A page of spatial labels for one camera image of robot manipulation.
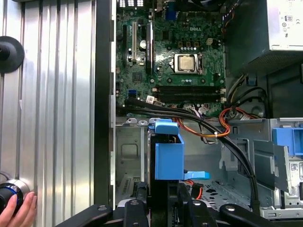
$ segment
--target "knob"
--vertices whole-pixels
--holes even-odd
[[[24,60],[21,43],[9,36],[0,36],[0,73],[16,71]]]
[[[28,186],[21,180],[10,179],[0,184],[0,213],[6,208],[10,198],[17,195],[15,214],[23,204],[25,196],[29,193]]]
[[[15,195],[16,192],[9,188],[0,188],[0,213],[6,208],[9,199]]]

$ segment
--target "corrugated aluminum surface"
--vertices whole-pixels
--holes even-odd
[[[0,0],[2,34],[26,59],[0,80],[0,169],[37,192],[35,226],[52,227],[93,203],[95,1]]]

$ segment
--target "dell logo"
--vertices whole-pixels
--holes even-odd
[[[199,31],[199,32],[202,31],[200,27],[190,27],[189,30],[190,31]]]

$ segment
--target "blue plastic bracket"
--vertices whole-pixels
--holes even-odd
[[[289,155],[303,155],[303,128],[276,128],[272,133],[275,144],[288,146]]]
[[[156,180],[210,179],[209,173],[204,171],[184,173],[185,145],[176,122],[160,119],[155,123],[155,133],[176,136],[176,143],[156,143]]]

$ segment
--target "finger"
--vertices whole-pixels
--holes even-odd
[[[31,227],[32,226],[32,224],[35,220],[35,217],[36,217],[36,213],[37,213],[36,204],[37,204],[37,196],[34,196],[32,204],[27,213],[27,216],[26,216],[25,220],[23,221],[23,224],[20,227]]]
[[[8,227],[19,227],[23,223],[23,221],[26,218],[27,213],[28,213],[28,211],[31,207],[31,204],[33,202],[33,197],[34,197],[33,192],[30,192],[29,194],[27,194],[27,196],[25,197],[25,200],[24,200],[22,206],[20,207],[18,213],[16,214],[14,219],[11,220]]]
[[[11,220],[11,217],[14,214],[16,205],[17,205],[17,195],[13,195],[10,198],[8,205],[6,206],[6,208],[0,215],[0,226],[1,227],[6,227],[8,225],[9,221]]]

